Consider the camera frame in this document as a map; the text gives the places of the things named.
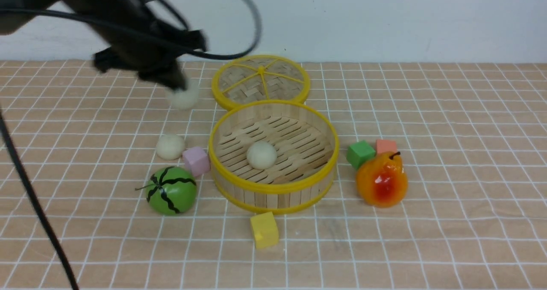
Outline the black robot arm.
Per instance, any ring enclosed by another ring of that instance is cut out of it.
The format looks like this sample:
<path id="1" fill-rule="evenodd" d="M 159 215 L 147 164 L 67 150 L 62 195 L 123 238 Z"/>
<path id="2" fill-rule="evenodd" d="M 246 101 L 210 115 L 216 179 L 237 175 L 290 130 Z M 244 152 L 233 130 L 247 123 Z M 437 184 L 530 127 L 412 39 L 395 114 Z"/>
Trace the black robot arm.
<path id="1" fill-rule="evenodd" d="M 106 24 L 128 27 L 190 50 L 207 51 L 201 31 L 170 25 L 146 7 L 150 1 L 153 0 L 1 0 L 1 35 L 15 33 L 43 11 L 49 16 L 61 16 L 49 7 L 63 2 L 73 11 L 72 19 L 84 23 L 87 19 L 96 20 L 91 28 L 109 43 L 107 49 L 94 54 L 96 70 L 102 73 L 110 69 L 133 71 L 141 80 L 156 82 L 171 90 L 185 90 L 186 78 L 177 62 L 184 51 L 106 27 Z"/>

